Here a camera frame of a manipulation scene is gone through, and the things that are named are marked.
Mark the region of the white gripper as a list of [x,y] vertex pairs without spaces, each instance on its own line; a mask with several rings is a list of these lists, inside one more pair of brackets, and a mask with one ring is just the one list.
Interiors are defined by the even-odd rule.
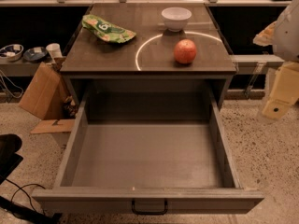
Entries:
[[275,73],[275,79],[262,115],[278,120],[287,114],[299,99],[299,63],[284,62]]

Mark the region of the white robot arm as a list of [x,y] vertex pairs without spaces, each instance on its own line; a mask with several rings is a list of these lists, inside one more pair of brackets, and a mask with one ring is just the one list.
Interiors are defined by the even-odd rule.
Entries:
[[276,21],[253,38],[253,43],[271,45],[284,61],[261,111],[263,117],[278,120],[299,99],[299,0],[292,0]]

